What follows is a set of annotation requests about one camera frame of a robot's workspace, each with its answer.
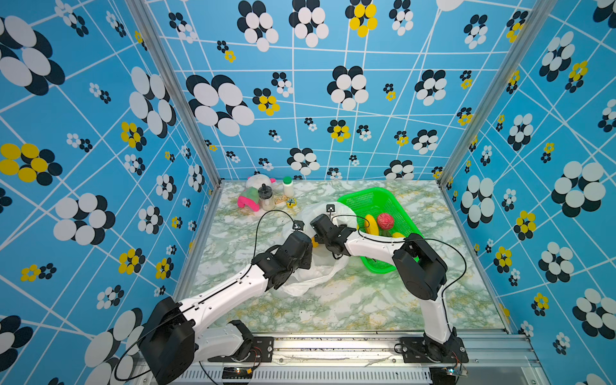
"white bottle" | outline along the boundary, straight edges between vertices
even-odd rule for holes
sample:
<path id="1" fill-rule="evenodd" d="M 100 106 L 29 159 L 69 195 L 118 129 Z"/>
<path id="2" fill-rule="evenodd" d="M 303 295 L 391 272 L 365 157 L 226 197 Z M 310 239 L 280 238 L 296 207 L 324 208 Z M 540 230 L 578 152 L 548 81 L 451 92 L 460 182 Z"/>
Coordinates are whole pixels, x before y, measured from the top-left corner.
<path id="1" fill-rule="evenodd" d="M 291 179 L 290 176 L 284 177 L 284 179 L 282 180 L 282 186 L 283 186 L 283 189 L 285 190 L 285 196 L 287 198 L 292 198 L 294 195 L 293 180 Z"/>

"black lid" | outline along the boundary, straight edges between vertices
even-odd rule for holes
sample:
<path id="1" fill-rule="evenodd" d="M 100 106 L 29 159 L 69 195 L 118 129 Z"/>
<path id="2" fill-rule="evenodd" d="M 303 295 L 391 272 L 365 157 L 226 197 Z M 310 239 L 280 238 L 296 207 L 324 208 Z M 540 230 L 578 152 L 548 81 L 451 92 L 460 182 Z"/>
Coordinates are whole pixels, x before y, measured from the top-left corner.
<path id="1" fill-rule="evenodd" d="M 259 198 L 268 199 L 268 198 L 271 198 L 272 195 L 274 195 L 272 188 L 265 185 L 265 183 L 263 183 L 261 187 L 259 187 Z"/>

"yellow fruit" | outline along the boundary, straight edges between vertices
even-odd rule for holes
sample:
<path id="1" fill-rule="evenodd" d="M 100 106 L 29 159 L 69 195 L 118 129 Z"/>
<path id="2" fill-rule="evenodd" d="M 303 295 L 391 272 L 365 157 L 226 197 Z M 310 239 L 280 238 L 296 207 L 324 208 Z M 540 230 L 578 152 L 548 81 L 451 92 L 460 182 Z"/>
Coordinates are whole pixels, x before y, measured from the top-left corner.
<path id="1" fill-rule="evenodd" d="M 366 231 L 366 233 L 370 235 L 379 235 L 379 225 L 376 224 L 376 219 L 372 215 L 366 215 L 366 221 L 364 226 L 364 231 Z"/>

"small yellow object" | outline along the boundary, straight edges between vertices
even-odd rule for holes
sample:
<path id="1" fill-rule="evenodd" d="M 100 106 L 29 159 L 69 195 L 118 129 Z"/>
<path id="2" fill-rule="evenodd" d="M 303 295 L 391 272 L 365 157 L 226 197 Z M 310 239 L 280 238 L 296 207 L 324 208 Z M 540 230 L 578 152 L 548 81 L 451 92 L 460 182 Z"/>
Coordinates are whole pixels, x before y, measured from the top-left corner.
<path id="1" fill-rule="evenodd" d="M 19 179 L 26 183 L 34 182 L 36 180 L 36 171 L 31 168 L 25 167 L 19 170 L 17 176 L 19 176 Z"/>
<path id="2" fill-rule="evenodd" d="M 30 163 L 30 166 L 32 166 L 32 168 L 36 172 L 47 171 L 47 162 L 45 162 L 43 159 L 40 159 L 40 158 L 32 159 L 32 162 Z"/>
<path id="3" fill-rule="evenodd" d="M 349 21 L 349 28 L 354 31 L 359 28 L 359 19 L 357 17 L 354 17 Z"/>
<path id="4" fill-rule="evenodd" d="M 366 11 L 365 11 L 365 15 L 368 18 L 374 17 L 376 15 L 376 5 L 370 4 L 369 6 L 367 6 L 366 7 Z"/>
<path id="5" fill-rule="evenodd" d="M 365 38 L 368 35 L 368 26 L 362 25 L 357 29 L 357 36 Z"/>
<path id="6" fill-rule="evenodd" d="M 15 175 L 19 172 L 19 164 L 12 159 L 0 161 L 0 172 L 4 175 Z"/>
<path id="7" fill-rule="evenodd" d="M 368 23 L 366 23 L 366 26 L 368 27 L 370 31 L 373 31 L 374 29 L 376 29 L 376 26 L 378 25 L 378 23 L 379 22 L 375 17 L 375 18 L 368 19 Z"/>
<path id="8" fill-rule="evenodd" d="M 376 224 L 376 219 L 372 215 L 366 215 L 364 226 L 364 231 L 366 231 L 366 233 L 370 235 L 379 235 L 379 225 Z"/>
<path id="9" fill-rule="evenodd" d="M 27 158 L 34 159 L 39 155 L 39 150 L 35 145 L 26 143 L 22 145 L 22 154 L 24 154 Z"/>
<path id="10" fill-rule="evenodd" d="M 7 159 L 17 159 L 22 155 L 19 147 L 13 143 L 6 143 L 0 147 L 0 153 Z"/>
<path id="11" fill-rule="evenodd" d="M 357 4 L 355 7 L 355 17 L 362 17 L 366 13 L 366 7 L 363 4 Z"/>

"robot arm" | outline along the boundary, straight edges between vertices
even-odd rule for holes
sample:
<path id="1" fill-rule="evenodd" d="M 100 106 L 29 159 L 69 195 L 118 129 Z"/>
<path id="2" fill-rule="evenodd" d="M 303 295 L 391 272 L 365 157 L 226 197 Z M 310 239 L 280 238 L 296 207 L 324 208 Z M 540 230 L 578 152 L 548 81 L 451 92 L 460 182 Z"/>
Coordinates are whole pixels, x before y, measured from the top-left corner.
<path id="1" fill-rule="evenodd" d="M 455 328 L 449 328 L 442 298 L 447 265 L 421 236 L 368 238 L 345 225 L 334 225 L 324 214 L 310 225 L 317 241 L 332 253 L 364 255 L 396 266 L 421 305 L 426 351 L 420 354 L 441 361 L 461 343 Z M 250 265 L 214 288 L 177 304 L 165 298 L 156 305 L 144 325 L 139 348 L 159 385 L 176 379 L 194 361 L 219 355 L 241 360 L 248 355 L 253 335 L 241 321 L 209 326 L 242 302 L 278 289 L 296 269 L 310 268 L 312 241 L 300 227 L 294 225 L 296 231 L 283 245 L 256 255 Z"/>
<path id="2" fill-rule="evenodd" d="M 312 241 L 294 231 L 284 244 L 257 254 L 250 265 L 214 288 L 177 304 L 170 297 L 160 301 L 139 338 L 139 349 L 157 383 L 170 383 L 194 361 L 218 355 L 246 357 L 253 335 L 241 321 L 208 327 L 242 302 L 278 289 L 296 269 L 309 269 L 311 263 Z"/>
<path id="3" fill-rule="evenodd" d="M 447 323 L 442 297 L 447 265 L 421 235 L 413 233 L 404 240 L 377 235 L 364 237 L 358 230 L 334 225 L 325 214 L 316 217 L 310 225 L 317 233 L 315 240 L 334 254 L 363 255 L 396 266 L 404 286 L 419 299 L 430 358 L 441 361 L 458 344 L 455 328 L 452 334 Z"/>

